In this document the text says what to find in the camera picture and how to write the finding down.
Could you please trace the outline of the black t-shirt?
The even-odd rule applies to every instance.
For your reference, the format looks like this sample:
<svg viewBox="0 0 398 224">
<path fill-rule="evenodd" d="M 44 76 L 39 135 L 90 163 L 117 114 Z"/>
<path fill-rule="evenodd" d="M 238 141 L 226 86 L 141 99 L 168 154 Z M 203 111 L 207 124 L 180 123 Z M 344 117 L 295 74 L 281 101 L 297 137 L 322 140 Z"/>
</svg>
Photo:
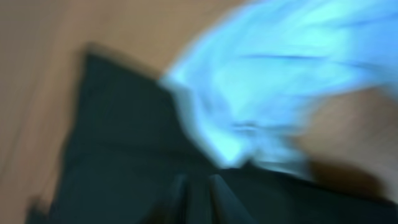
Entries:
<svg viewBox="0 0 398 224">
<path fill-rule="evenodd" d="M 388 200 L 246 165 L 219 170 L 188 140 L 171 96 L 139 67 L 87 52 L 76 120 L 48 212 L 27 223 L 396 223 Z"/>
</svg>

